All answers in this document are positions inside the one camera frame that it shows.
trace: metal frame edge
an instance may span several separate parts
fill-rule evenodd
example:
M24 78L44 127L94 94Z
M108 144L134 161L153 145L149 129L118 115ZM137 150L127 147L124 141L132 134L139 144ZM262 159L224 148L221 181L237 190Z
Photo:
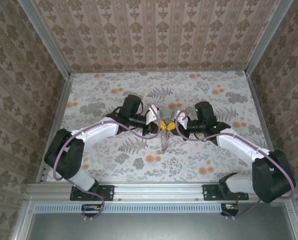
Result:
M33 218L35 203L23 203L11 240L26 240Z
M267 26L265 27L257 45L255 46L251 57L247 65L245 66L246 73L251 75L254 68L258 64L260 58L262 57L265 49L267 48L269 42L271 41L275 31L279 27L283 17L285 16L286 12L288 11L292 0L281 0L278 2L271 18L268 21Z
M34 3L32 2L32 0L19 0L19 3L25 11L26 15L29 17L34 29L39 34L43 44L53 58L62 76L65 80L68 80L70 77L70 67L65 62L61 52L57 48L57 45L45 28L43 20L39 15L39 12L35 8Z
M251 76L249 74L247 74L246 77L247 77L247 82L249 84L249 88L250 88L250 91L251 91L251 96L252 96L252 99L253 99L253 102L254 102L254 105L255 105L255 109L257 111L257 114L258 114L258 117L259 117L259 120L260 120L260 124L261 124L261 127L262 127L262 131L263 131L265 141L267 143L267 146L268 146L269 150L273 151L274 147L273 147L273 144L272 144L272 141L271 141L271 138L270 138L270 134L269 134L269 131L268 131L267 124L265 123L265 120L264 120L264 116L263 116L263 113L262 113L262 110L261 110L259 99L257 97L257 94L255 92L255 89L254 89L254 86L253 86L253 83L252 83Z
M291 199L285 202L285 208L290 220L295 239L298 240L298 203L293 202Z
M199 68L193 68L193 69L148 69L148 70L120 70L120 71L107 71L107 70L101 70L101 71L84 71L84 72L72 72L74 74L111 74L111 73L185 73L185 72L239 72L244 71L242 68L215 68L215 69L199 69Z
M60 97L60 100L59 100L57 110L55 112L55 116L54 116L54 119L53 119L53 123L52 123L52 127L51 127L50 134L49 134L49 137L48 137L48 141L45 145L43 158L42 158L41 165L40 165L40 168L39 168L39 172L38 172L38 175L37 175L37 178L36 178L36 183L39 183L42 179L42 175L43 175L43 171L44 171L44 167L45 167L43 159L45 157L45 154L47 153L47 149L49 148L52 139L54 138L56 132L61 127L64 112L65 112L65 106L66 106L66 104L68 102L68 99L69 99L69 96L70 96L70 92L71 92L74 77L75 77L75 75L72 74L72 75L70 75L70 78L67 81L64 82L64 86L63 86L63 89L62 89L62 93L61 93L61 97Z

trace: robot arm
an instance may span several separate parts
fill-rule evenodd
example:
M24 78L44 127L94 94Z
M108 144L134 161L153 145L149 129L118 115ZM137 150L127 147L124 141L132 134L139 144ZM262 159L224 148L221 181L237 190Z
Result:
M180 114L178 124L181 133L187 138L191 133L203 133L205 137L214 134L231 134L231 136L218 135L210 138L210 140L215 145L235 154L247 165L252 165L252 174L250 175L241 175L235 172L219 180L219 189L224 197L231 193L249 193L256 194L265 203L270 203L290 191L290 184L283 173L258 151L269 155L286 172L295 186L294 178L283 152L279 150L269 151L258 147L239 136L228 124L218 122L209 102L199 102L195 108L197 120L185 117L184 113ZM179 112L173 113L173 117L175 118ZM173 134L178 135L178 132L174 130Z
M123 105L120 107L119 112L114 111L108 114L104 119L98 122L98 126L91 127L97 125L93 124L71 132L64 128L59 130L46 153L44 158L45 163L54 168L56 158L65 142L75 134L81 133L69 143L67 146L69 147L68 150L65 150L61 154L56 172L64 179L78 185L81 189L96 192L99 183L81 168L83 151L96 142L125 131L125 129L117 123L121 123L127 127L140 127L143 129L143 136L148 133L157 133L158 127L155 123L157 118L153 111L159 116L158 108L152 106L152 109L147 111L145 115L136 114L141 103L139 97L128 95Z

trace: floral tablecloth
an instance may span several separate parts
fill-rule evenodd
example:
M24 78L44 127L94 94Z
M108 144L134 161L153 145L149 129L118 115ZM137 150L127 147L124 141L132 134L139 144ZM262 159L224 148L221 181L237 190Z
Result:
M158 106L167 124L176 109L185 109L191 119L196 119L194 105L209 101L220 121L257 145L266 146L242 71L77 74L62 127L71 131L98 122L121 106L129 94L143 100L144 112L147 104ZM145 141L124 132L87 149L82 167L100 182L215 182L228 173L251 170L251 165L209 141L183 141L171 135L168 149L161 153L165 141L165 133L162 141L160 136ZM48 181L54 181L52 170Z

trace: patterned wallpaper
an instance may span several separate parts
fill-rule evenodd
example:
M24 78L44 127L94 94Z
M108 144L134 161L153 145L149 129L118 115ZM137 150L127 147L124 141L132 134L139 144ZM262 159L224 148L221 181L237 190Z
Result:
M76 130L96 123L129 94L143 100L144 113L147 104L158 106L166 124L174 110L185 109L197 119L194 105L209 101L220 121L257 145L266 145L243 71L77 74L62 127ZM210 141L183 141L166 131L152 140L129 132L109 137L85 149L82 163L100 182L216 182L229 173L251 170L250 164ZM48 180L54 180L52 172Z
M298 0L252 73L268 130L293 168L298 192Z
M33 0L72 72L243 69L278 0Z
M0 0L0 240L35 182L63 82L18 2Z

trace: purple cable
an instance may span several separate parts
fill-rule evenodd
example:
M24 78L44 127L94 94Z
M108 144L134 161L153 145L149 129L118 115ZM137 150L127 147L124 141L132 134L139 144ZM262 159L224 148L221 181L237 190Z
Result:
M239 218L242 217L244 215L247 215L249 212L251 212L252 209L254 209L256 206L259 205L259 203L261 202L261 200L259 199L251 208L249 208L247 211L245 211L244 213L241 213L239 215L236 216L232 216L230 213L228 213L227 211L222 210L223 213L227 214L228 216L232 217L232 218Z
M74 134L74 135L73 135L72 137L70 137L70 138L64 143L64 145L61 147L61 149L60 149L60 151L59 151L59 154L58 154L58 156L57 156L57 158L56 158L56 160L55 160L55 162L54 162L54 166L53 166L53 177L54 177L54 179L55 179L56 181L60 181L60 180L63 179L63 177L58 178L58 177L56 176L56 169L57 169L57 167L58 167L58 163L59 163L59 161L60 161L61 155L62 155L62 153L64 152L64 149L67 147L67 145L68 145L74 138L76 138L77 136L79 136L80 134L82 134L82 133L86 133L87 131L92 130L93 128L96 128L96 127L98 127L98 126L105 125L105 124L117 124L117 125L119 125L119 126L125 128L125 129L128 130L130 133L134 134L135 136L137 136L137 137L139 137L139 138L141 138L141 139L151 140L151 139L156 138L156 137L160 134L160 131L161 131L161 121L160 121L160 118L159 118L158 114L157 114L157 113L155 112L155 110L153 109L152 105L149 104L148 106L149 106L149 108L153 111L153 113L154 113L154 115L155 115L155 117L157 118L157 121L158 121L159 129L158 129L158 132L156 133L156 135L151 136L151 137L144 137L144 136L138 135L136 132L132 131L132 130L129 129L127 126L123 125L122 123L113 121L113 120L102 121L102 122L98 122L98 123L96 123L96 124L93 124L93 125L87 127L86 129L84 129L83 131L80 131L80 132ZM72 183L78 190L80 190L80 191L82 191L82 192L84 192L84 193L86 193L86 194L91 194L91 195L97 196L99 199L101 199L102 207L101 207L101 209L99 210L99 212L94 216L94 218L96 218L96 217L102 212L102 210L103 210L103 208L104 208L104 199L103 199L100 195L98 195L98 194L96 194L96 193L94 193L94 192L90 192L90 191L83 190L82 188L80 188L79 186L75 185L75 184L74 184L73 182L71 182L70 180L67 180L67 181L70 182L70 183Z
M280 198L281 199L290 199L294 196L295 194L295 189L294 189L294 185L293 185L293 182L291 180L291 178L289 177L289 175L285 172L285 170L283 170L282 167L280 167L271 157L269 157L266 153L264 153L263 151L259 150L257 147L255 147L254 145L250 144L248 141L244 140L243 138L241 138L240 136L238 135L234 135L234 134L231 134L231 133L217 133L217 134L214 134L214 135L210 135L210 136L206 136L206 137L203 137L203 138L200 138L200 139L191 139L191 138L187 138L186 136L184 136L180 130L179 130L179 127L178 127L178 118L180 117L181 113L184 113L185 114L185 118L187 117L187 112L186 110L182 110L178 113L177 117L175 118L175 127L177 129L177 132L178 134L183 137L184 139L188 140L188 141L201 141L201 140L207 140L207 139L210 139L210 138L214 138L216 136L230 136L230 137L235 137L236 139L240 140L241 142L247 144L248 146L250 146L252 149L258 151L261 155L263 155L264 157L266 157L277 169L279 169L279 171L282 172L282 174L284 175L284 177L287 179L288 183L290 184L290 187L291 187L291 193L289 196L281 196Z
M91 191L85 191L85 190L83 190L82 188L80 188L79 186L75 185L74 182L72 182L72 181L70 181L70 180L68 180L68 182L71 183L73 186L75 186L78 190L80 190L80 191L82 191L82 192L84 192L84 193L86 193L86 194L94 195L94 196L98 197L98 198L101 200L101 208L100 208L100 210L98 211L98 213L95 214L95 215L93 216L93 218L98 217L98 216L101 214L101 212L103 211L103 209L104 209L105 202L104 202L103 197L102 197L101 195L97 194L97 193L94 193L94 192L91 192ZM91 207L92 207L92 206L86 206L86 207L83 208L82 215L83 215L84 217L86 217L86 216L85 216L85 210L88 209L88 208L91 208Z

